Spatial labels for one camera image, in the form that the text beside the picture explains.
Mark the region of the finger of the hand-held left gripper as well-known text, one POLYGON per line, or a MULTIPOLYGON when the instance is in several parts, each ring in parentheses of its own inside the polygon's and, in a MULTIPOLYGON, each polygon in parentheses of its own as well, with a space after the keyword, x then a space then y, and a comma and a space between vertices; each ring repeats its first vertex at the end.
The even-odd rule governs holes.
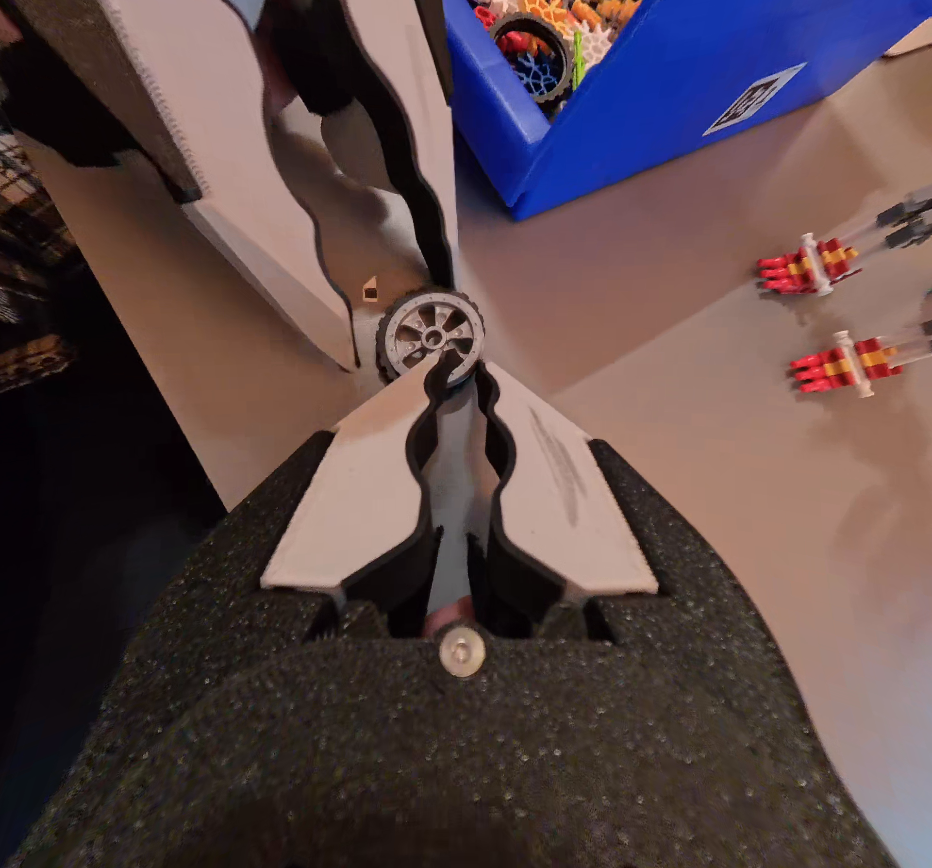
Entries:
POLYGON ((338 0, 353 90, 376 130, 434 284, 456 284, 452 65, 443 0, 338 0))
POLYGON ((273 159, 264 76, 239 13, 225 0, 97 1, 200 188, 184 213, 284 320, 358 367, 349 302, 273 159))

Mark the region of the colourful construction toy model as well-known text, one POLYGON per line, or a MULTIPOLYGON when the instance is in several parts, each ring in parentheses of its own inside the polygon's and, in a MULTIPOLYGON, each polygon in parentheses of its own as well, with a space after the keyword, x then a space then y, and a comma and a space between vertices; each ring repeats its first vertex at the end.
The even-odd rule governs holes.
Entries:
MULTIPOLYGON (((892 206, 839 238, 847 266, 835 283, 852 278, 870 265, 877 256, 924 245, 931 237, 931 187, 925 186, 904 195, 892 206)), ((877 338, 890 374, 897 368, 930 357, 930 291, 920 305, 922 320, 877 338)))

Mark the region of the person's right hand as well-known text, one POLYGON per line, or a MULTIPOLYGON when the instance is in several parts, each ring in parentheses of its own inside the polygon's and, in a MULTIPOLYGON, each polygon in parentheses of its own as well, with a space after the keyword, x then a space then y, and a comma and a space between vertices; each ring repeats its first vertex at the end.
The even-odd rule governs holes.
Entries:
POLYGON ((472 621, 475 621, 473 601, 472 596, 467 595, 429 612, 424 620, 421 637, 431 639, 451 625, 468 624, 472 621))

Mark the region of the person's left hand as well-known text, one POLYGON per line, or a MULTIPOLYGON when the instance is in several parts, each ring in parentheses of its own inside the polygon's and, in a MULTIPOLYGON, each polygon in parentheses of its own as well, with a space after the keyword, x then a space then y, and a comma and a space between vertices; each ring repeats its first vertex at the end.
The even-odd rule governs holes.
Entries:
POLYGON ((275 120, 297 97, 278 52, 276 35, 291 25, 291 0, 265 0, 253 31, 257 59, 265 82, 266 116, 275 120))

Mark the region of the blue plastic parts bin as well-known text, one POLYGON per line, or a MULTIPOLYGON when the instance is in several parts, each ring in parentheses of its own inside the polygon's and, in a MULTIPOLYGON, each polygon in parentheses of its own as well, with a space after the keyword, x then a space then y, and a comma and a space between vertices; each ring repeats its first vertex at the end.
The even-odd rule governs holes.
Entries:
POLYGON ((453 121, 516 219, 810 105, 931 0, 644 0, 553 121, 467 0, 443 0, 453 121))

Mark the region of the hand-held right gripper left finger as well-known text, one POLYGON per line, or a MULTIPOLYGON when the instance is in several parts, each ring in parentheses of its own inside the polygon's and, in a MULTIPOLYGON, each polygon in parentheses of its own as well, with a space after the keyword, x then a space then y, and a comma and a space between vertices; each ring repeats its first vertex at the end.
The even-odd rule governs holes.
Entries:
POLYGON ((260 577, 263 589, 368 601, 397 638, 421 635, 442 530, 424 467, 438 443, 447 355, 433 352, 345 416, 260 577))

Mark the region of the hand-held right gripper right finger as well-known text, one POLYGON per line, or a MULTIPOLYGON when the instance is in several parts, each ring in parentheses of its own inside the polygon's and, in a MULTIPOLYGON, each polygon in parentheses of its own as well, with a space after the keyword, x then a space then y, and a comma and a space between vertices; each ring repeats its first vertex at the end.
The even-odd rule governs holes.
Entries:
POLYGON ((530 637, 556 608, 660 594, 595 440, 491 362, 474 372, 467 566, 480 626, 530 637))

